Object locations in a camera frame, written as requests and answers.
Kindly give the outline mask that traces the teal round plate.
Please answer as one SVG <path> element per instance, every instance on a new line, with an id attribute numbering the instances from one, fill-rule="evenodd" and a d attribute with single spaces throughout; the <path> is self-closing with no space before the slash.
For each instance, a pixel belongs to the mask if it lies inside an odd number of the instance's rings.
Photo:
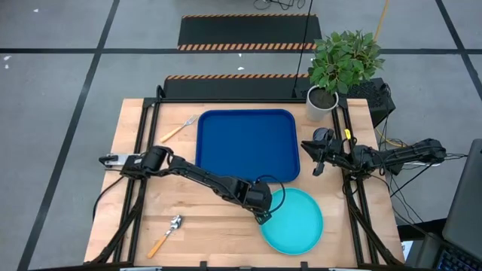
<path id="1" fill-rule="evenodd" d="M 260 226 L 264 240 L 282 254 L 300 255 L 312 250 L 324 228 L 318 203 L 307 192 L 294 187 L 279 189 L 272 197 L 270 210 L 279 208 Z"/>

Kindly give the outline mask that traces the fork with wooden handle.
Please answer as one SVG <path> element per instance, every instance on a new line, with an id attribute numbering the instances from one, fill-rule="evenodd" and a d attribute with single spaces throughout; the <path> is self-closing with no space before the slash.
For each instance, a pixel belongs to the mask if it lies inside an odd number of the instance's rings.
<path id="1" fill-rule="evenodd" d="M 191 115 L 181 126 L 175 128 L 171 132 L 168 132 L 166 135 L 164 135 L 160 141 L 164 143 L 165 141 L 169 140 L 172 138 L 177 132 L 185 128 L 186 126 L 191 125 L 195 120 L 197 119 L 197 115 Z"/>

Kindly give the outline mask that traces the spoon with wooden handle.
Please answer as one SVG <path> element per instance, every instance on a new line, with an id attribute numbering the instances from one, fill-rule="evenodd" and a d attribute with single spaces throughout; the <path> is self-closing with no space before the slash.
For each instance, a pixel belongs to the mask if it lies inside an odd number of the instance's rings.
<path id="1" fill-rule="evenodd" d="M 171 221 L 169 229 L 164 233 L 164 235 L 157 241 L 154 247 L 148 252 L 147 258 L 151 259 L 160 249 L 162 244 L 166 241 L 166 239 L 170 236 L 170 234 L 176 231 L 182 225 L 183 217 L 181 215 L 176 215 Z"/>

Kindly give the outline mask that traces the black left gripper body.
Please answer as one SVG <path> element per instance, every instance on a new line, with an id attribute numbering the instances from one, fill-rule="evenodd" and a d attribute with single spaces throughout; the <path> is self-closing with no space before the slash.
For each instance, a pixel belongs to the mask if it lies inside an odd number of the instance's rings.
<path id="1" fill-rule="evenodd" d="M 272 195 L 270 188 L 264 182 L 248 182 L 243 185 L 239 201 L 241 206 L 250 211 L 259 225 L 268 222 L 272 215 L 270 207 Z"/>

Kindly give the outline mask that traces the grey laptop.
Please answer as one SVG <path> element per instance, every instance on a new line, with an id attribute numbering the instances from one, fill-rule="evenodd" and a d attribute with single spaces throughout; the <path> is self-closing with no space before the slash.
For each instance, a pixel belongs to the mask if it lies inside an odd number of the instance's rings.
<path id="1" fill-rule="evenodd" d="M 428 236 L 416 267 L 482 271 L 482 139 L 471 143 L 447 217 L 420 227 Z"/>

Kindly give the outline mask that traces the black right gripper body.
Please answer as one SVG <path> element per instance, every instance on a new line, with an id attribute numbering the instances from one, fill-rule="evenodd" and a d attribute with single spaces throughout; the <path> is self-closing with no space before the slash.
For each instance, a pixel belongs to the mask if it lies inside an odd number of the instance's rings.
<path id="1" fill-rule="evenodd" d="M 348 154 L 344 151 L 343 140 L 323 139 L 321 162 L 328 162 L 333 166 L 341 168 L 352 168 L 352 163 L 348 159 Z"/>

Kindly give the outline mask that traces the large black hazard-striped mat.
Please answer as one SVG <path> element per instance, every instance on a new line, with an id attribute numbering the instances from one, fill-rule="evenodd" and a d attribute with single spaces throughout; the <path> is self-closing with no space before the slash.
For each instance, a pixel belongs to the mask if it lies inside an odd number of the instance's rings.
<path id="1" fill-rule="evenodd" d="M 182 17 L 178 50 L 310 50 L 322 37 L 315 14 L 199 14 Z"/>

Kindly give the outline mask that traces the narrow black hazard-striped mat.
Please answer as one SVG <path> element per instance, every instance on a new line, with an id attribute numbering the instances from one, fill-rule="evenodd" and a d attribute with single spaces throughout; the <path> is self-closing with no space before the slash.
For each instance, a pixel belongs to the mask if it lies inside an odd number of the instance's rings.
<path id="1" fill-rule="evenodd" d="M 290 99 L 310 88 L 308 74 L 170 75 L 171 99 Z"/>

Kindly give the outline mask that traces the white plant pot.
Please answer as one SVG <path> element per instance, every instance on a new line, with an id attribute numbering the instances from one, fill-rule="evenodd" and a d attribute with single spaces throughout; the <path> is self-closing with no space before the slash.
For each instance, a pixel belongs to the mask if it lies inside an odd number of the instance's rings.
<path id="1" fill-rule="evenodd" d="M 314 122 L 323 120 L 338 106 L 338 102 L 338 93 L 331 94 L 324 88 L 311 87 L 306 97 L 307 118 Z"/>

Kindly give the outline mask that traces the green leafy plant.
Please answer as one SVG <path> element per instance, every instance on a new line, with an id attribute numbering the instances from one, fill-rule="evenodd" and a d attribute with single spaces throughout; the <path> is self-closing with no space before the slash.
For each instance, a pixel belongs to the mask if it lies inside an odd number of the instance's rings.
<path id="1" fill-rule="evenodd" d="M 346 94 L 362 81 L 371 79 L 385 62 L 374 34 L 361 30 L 332 32 L 315 40 L 315 57 L 308 68 L 310 83 L 330 94 Z"/>

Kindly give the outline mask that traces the black perforated box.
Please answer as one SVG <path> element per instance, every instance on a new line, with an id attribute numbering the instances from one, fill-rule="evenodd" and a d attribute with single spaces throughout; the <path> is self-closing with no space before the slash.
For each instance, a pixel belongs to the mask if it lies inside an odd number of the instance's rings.
<path id="1" fill-rule="evenodd" d="M 374 128 L 378 127 L 396 109 L 389 85 L 382 78 L 362 81 L 360 84 L 350 87 L 347 94 L 339 94 L 339 97 L 340 100 L 365 99 Z"/>

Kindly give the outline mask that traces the dark blue plastic cup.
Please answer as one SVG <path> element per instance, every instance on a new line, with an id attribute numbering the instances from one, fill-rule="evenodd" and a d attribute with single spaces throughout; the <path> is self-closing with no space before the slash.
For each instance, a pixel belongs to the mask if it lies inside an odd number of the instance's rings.
<path id="1" fill-rule="evenodd" d="M 313 132 L 314 141 L 330 142 L 334 137 L 334 131 L 329 128 L 320 127 Z"/>

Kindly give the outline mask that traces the dark blue plastic tray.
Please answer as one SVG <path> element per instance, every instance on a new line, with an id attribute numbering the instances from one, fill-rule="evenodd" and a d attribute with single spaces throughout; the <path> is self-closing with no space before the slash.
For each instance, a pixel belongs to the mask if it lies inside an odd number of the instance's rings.
<path id="1" fill-rule="evenodd" d="M 291 182 L 300 173 L 294 116 L 284 109 L 206 111 L 197 121 L 195 164 L 216 175 Z"/>

